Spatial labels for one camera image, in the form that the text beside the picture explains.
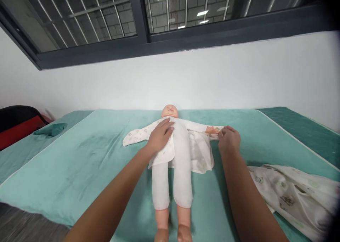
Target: red chair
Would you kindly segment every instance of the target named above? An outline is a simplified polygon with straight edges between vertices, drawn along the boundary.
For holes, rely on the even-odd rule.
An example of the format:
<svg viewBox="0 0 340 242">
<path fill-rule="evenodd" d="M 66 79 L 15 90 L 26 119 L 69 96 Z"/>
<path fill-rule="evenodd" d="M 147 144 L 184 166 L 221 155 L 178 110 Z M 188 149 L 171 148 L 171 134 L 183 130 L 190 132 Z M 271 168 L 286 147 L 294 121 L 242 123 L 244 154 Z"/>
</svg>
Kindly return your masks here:
<svg viewBox="0 0 340 242">
<path fill-rule="evenodd" d="M 10 106 L 0 109 L 0 151 L 47 124 L 34 107 Z"/>
</svg>

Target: window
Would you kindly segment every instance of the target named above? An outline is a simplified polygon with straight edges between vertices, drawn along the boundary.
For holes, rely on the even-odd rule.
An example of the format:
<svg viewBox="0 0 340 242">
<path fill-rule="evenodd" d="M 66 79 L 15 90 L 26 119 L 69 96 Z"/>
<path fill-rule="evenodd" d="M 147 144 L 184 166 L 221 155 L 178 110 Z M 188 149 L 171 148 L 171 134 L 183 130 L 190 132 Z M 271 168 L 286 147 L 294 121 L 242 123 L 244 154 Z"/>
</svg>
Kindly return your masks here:
<svg viewBox="0 0 340 242">
<path fill-rule="evenodd" d="M 0 0 L 39 69 L 333 29 L 318 0 Z"/>
</svg>

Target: dark window frame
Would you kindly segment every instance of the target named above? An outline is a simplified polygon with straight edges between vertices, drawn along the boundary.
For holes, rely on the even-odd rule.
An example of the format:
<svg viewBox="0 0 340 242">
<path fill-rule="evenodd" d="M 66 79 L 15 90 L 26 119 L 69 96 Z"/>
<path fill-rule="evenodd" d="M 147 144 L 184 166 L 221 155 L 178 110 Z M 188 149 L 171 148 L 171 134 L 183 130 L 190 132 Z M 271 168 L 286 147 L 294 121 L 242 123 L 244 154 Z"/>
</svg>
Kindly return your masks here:
<svg viewBox="0 0 340 242">
<path fill-rule="evenodd" d="M 322 3 L 150 34 L 144 0 L 130 0 L 136 36 L 38 53 L 0 3 L 0 26 L 39 69 L 90 64 L 335 30 Z"/>
</svg>

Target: teal mattress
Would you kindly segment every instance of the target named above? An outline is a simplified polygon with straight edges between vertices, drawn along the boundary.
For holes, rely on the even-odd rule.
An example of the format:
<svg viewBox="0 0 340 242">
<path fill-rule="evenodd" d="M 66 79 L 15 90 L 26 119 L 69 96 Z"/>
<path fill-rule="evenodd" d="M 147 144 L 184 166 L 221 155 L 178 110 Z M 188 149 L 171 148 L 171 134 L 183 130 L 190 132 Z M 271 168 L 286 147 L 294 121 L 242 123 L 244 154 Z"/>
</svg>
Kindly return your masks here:
<svg viewBox="0 0 340 242">
<path fill-rule="evenodd" d="M 241 153 L 248 165 L 289 165 L 338 180 L 339 163 L 335 157 L 339 150 L 338 134 L 287 108 L 261 109 L 261 112 L 187 110 L 180 114 L 183 119 L 195 122 L 234 126 L 240 131 Z M 132 129 L 142 128 L 158 119 L 159 113 L 77 111 L 56 121 L 68 124 L 61 135 L 54 138 L 30 135 L 17 142 L 0 152 L 0 183 L 3 183 L 0 201 L 72 226 L 145 145 L 141 142 L 123 147 L 124 136 Z M 204 175 L 193 173 L 193 238 L 194 241 L 238 240 L 217 142 L 211 145 L 215 159 L 213 171 Z M 169 175 L 172 181 L 172 169 Z M 172 200 L 170 212 L 174 227 L 175 209 Z M 275 214 L 275 217 L 290 240 L 307 240 L 279 215 Z M 155 231 L 151 171 L 145 169 L 112 240 L 152 241 Z M 170 232 L 170 241 L 176 241 L 175 229 Z"/>
</svg>

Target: baby clothing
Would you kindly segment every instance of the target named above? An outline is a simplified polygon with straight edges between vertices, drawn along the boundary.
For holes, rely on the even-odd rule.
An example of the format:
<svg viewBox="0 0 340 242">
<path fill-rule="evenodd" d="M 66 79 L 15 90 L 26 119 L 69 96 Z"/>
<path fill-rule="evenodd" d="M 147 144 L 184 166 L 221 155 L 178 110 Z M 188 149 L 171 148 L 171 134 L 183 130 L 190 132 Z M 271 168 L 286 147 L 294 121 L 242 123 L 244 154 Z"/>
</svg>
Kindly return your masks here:
<svg viewBox="0 0 340 242">
<path fill-rule="evenodd" d="M 124 138 L 123 145 L 148 140 L 150 133 L 166 118 L 168 117 L 159 119 L 141 130 L 131 131 Z M 206 169 L 212 168 L 211 163 L 213 163 L 211 161 L 213 158 L 208 140 L 209 137 L 206 134 L 205 137 L 203 135 L 192 135 L 192 140 L 195 137 L 199 138 L 196 142 L 190 140 L 188 133 L 188 131 L 203 133 L 207 129 L 206 125 L 174 117 L 170 117 L 170 121 L 175 122 L 173 133 L 165 147 L 149 163 L 149 168 L 152 167 L 152 199 L 156 210 L 163 210 L 169 206 L 169 166 L 175 168 L 174 199 L 177 205 L 183 208 L 191 208 L 193 198 L 191 187 L 192 163 L 195 170 L 202 170 L 204 173 Z M 197 157 L 194 158 L 197 152 L 200 153 L 197 156 L 199 158 L 202 157 L 202 159 L 197 160 Z"/>
<path fill-rule="evenodd" d="M 144 140 L 148 140 L 151 132 L 155 127 L 164 119 L 168 117 L 161 118 L 152 124 L 142 128 L 135 129 L 129 132 L 124 140 L 123 146 L 138 143 Z M 202 124 L 194 123 L 191 121 L 186 121 L 190 124 L 202 126 Z M 222 129 L 223 126 L 214 126 L 217 129 Z M 206 171 L 212 170 L 214 167 L 214 157 L 211 151 L 210 141 L 218 140 L 217 134 L 207 134 L 205 132 L 197 132 L 195 130 L 188 130 L 189 134 L 189 146 L 191 152 L 191 171 L 195 173 L 205 174 Z M 175 146 L 174 146 L 174 135 L 171 135 L 168 143 L 165 147 L 157 153 L 149 162 L 148 169 L 151 169 L 153 165 L 167 163 L 169 168 L 174 168 L 174 157 L 175 157 Z"/>
<path fill-rule="evenodd" d="M 280 165 L 248 169 L 272 209 L 310 240 L 322 240 L 336 214 L 340 182 Z"/>
</svg>

